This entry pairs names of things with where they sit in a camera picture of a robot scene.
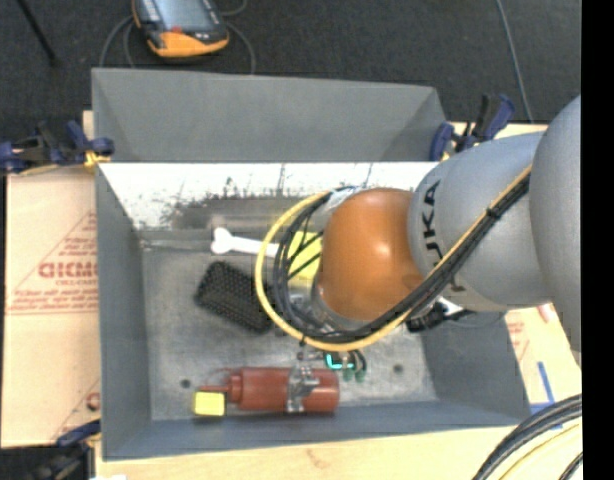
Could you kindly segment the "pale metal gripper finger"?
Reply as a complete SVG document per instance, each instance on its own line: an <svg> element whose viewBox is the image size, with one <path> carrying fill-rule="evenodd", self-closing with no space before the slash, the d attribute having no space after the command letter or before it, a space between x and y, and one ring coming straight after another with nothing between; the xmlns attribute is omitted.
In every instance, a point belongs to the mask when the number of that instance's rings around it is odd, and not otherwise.
<svg viewBox="0 0 614 480"><path fill-rule="evenodd" d="M305 413L307 411L306 400L310 395L310 391L302 389L289 390L285 401L285 412L287 414Z"/></svg>
<svg viewBox="0 0 614 480"><path fill-rule="evenodd" d="M291 368L291 390L313 391L320 384L314 370L307 364L296 364Z"/></svg>

